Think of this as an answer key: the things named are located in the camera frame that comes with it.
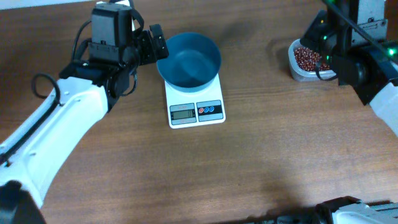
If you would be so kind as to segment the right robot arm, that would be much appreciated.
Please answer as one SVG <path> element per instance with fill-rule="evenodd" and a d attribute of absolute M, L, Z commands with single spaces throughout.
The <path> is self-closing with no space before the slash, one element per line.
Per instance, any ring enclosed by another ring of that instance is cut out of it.
<path fill-rule="evenodd" d="M 397 41 L 388 40 L 383 0 L 323 0 L 300 43 L 321 55 L 341 85 L 397 132 Z"/>

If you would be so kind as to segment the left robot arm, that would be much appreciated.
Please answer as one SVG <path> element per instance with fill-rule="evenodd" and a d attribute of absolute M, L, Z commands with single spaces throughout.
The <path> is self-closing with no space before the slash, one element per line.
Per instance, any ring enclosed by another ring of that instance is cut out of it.
<path fill-rule="evenodd" d="M 168 56 L 159 24 L 145 27 L 132 1 L 98 2 L 69 64 L 43 103 L 1 144 L 1 222 L 43 223 L 40 208 L 57 172 L 86 132 L 137 88 L 137 69 Z"/>

